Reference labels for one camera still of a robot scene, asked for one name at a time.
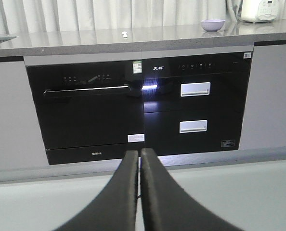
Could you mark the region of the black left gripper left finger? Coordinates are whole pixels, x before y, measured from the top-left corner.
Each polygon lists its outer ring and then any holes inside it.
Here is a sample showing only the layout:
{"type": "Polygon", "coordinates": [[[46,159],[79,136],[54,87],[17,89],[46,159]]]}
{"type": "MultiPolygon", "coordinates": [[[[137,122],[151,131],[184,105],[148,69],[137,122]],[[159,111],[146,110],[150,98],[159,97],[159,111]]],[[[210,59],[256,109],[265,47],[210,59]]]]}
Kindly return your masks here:
{"type": "Polygon", "coordinates": [[[102,191],[57,231],[133,231],[138,196],[138,151],[126,151],[102,191]]]}

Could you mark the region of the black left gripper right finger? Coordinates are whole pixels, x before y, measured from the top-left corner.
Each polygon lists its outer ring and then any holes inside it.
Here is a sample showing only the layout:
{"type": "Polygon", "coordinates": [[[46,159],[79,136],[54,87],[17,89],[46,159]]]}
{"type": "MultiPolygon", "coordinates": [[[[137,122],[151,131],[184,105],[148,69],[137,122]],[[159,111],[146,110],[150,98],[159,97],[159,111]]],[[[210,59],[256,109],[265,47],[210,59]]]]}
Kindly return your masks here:
{"type": "Polygon", "coordinates": [[[235,231],[172,178],[151,148],[141,150],[141,198],[147,231],[235,231]]]}

